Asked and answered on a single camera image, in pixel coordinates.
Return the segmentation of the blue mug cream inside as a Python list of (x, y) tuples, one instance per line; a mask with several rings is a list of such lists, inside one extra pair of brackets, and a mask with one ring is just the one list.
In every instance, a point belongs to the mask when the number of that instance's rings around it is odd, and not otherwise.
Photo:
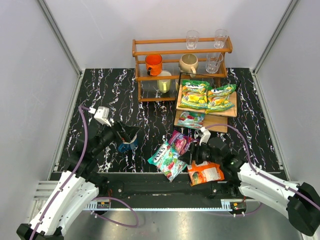
[(130, 142), (123, 142), (119, 145), (118, 151), (124, 153), (126, 151), (135, 150), (138, 147), (137, 134)]

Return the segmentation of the teal mint candy bag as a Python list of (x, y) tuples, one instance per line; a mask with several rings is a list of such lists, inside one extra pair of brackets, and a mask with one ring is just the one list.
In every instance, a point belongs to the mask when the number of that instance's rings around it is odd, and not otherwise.
[(177, 125), (197, 130), (203, 127), (204, 119), (204, 113), (183, 111), (178, 118)]
[(179, 153), (165, 141), (147, 161), (172, 182), (187, 166), (179, 157)]

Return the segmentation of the green yellow candy bag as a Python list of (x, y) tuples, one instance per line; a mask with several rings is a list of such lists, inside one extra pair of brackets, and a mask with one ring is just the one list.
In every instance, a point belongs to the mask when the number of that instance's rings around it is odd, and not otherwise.
[(208, 107), (207, 92), (210, 83), (201, 80), (183, 79), (181, 83), (180, 108), (206, 109)]

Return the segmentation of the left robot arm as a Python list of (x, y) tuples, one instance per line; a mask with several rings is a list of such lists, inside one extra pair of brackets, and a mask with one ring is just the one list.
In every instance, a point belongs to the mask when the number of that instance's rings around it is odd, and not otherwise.
[(16, 233), (20, 239), (62, 240), (88, 204), (98, 198), (111, 199), (108, 178), (94, 170), (97, 156), (113, 142), (133, 143), (140, 128), (117, 121), (89, 138), (88, 126), (83, 126), (83, 149), (69, 157), (55, 189), (34, 219), (18, 227)]

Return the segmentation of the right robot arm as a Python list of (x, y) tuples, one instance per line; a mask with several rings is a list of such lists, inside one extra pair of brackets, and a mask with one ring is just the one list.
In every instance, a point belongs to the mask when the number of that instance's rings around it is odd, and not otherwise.
[(199, 167), (205, 163), (217, 164), (231, 191), (278, 211), (306, 236), (313, 236), (320, 226), (320, 196), (313, 186), (306, 182), (301, 185), (289, 182), (255, 167), (231, 153), (218, 137), (207, 143), (191, 143), (180, 160)]

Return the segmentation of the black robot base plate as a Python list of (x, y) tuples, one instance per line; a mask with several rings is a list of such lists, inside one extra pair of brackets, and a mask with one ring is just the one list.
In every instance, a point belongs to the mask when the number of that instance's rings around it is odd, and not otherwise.
[(170, 182), (162, 173), (98, 173), (85, 179), (99, 187), (99, 197), (124, 199), (131, 196), (203, 196), (209, 199), (245, 199), (235, 185), (226, 181), (210, 181), (191, 186), (187, 173)]

